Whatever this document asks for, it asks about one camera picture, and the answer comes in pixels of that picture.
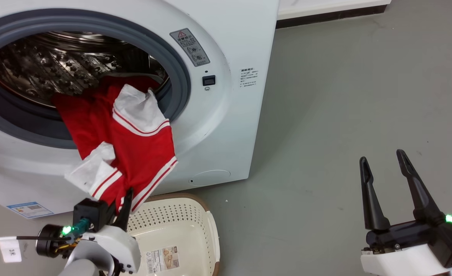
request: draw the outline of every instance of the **white plastic basket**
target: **white plastic basket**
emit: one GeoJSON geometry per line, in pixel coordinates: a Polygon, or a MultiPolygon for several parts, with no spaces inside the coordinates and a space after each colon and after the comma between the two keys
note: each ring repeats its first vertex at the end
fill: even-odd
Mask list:
{"type": "Polygon", "coordinates": [[[216,222],[203,201],[192,194],[151,196],[130,216],[127,231],[141,251],[138,276],[216,276],[219,272],[216,222]],[[177,249],[178,262],[176,254],[167,255],[170,248],[172,254],[177,249]],[[167,257],[179,267],[168,269],[163,264],[167,257]]]}

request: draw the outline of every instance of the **red and white garment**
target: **red and white garment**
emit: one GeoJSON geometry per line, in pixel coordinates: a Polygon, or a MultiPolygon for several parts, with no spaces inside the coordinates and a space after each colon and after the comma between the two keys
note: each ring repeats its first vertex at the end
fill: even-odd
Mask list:
{"type": "Polygon", "coordinates": [[[115,201],[117,212],[130,187],[135,212],[177,164],[170,121],[151,91],[158,85],[145,76],[106,76],[82,97],[52,99],[82,158],[65,178],[95,199],[115,201]]]}

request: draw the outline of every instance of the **white washing machine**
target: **white washing machine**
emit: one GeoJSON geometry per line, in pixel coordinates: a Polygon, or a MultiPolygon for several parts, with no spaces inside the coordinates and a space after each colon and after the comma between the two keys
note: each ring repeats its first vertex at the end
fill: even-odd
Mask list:
{"type": "Polygon", "coordinates": [[[247,178],[278,4],[0,0],[0,204],[31,218],[85,197],[63,178],[81,159],[49,96],[102,73],[161,82],[179,163],[154,194],[247,178]]]}

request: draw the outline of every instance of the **floor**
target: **floor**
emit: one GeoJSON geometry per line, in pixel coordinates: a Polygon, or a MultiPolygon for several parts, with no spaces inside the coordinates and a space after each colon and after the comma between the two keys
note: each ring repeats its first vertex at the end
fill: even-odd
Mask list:
{"type": "MultiPolygon", "coordinates": [[[[190,191],[216,218],[220,275],[363,275],[358,160],[389,220],[412,220],[398,148],[452,213],[452,0],[393,0],[384,14],[278,30],[250,178],[190,191]]],[[[0,207],[0,235],[70,221],[0,207]]],[[[60,271],[61,259],[26,246],[0,276],[60,271]]]]}

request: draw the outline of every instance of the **black baseboard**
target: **black baseboard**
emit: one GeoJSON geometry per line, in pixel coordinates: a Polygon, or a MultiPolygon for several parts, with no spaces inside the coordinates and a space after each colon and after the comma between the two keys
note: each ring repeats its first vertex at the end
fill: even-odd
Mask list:
{"type": "Polygon", "coordinates": [[[277,20],[277,25],[275,25],[276,29],[281,28],[289,28],[294,26],[307,25],[312,23],[319,23],[325,21],[338,20],[349,17],[363,16],[363,15],[371,15],[383,13],[386,9],[387,5],[375,6],[375,7],[367,7],[360,9],[352,9],[352,10],[343,10],[343,11],[335,11],[323,14],[315,14],[309,16],[303,16],[298,18],[289,18],[277,20]]]}

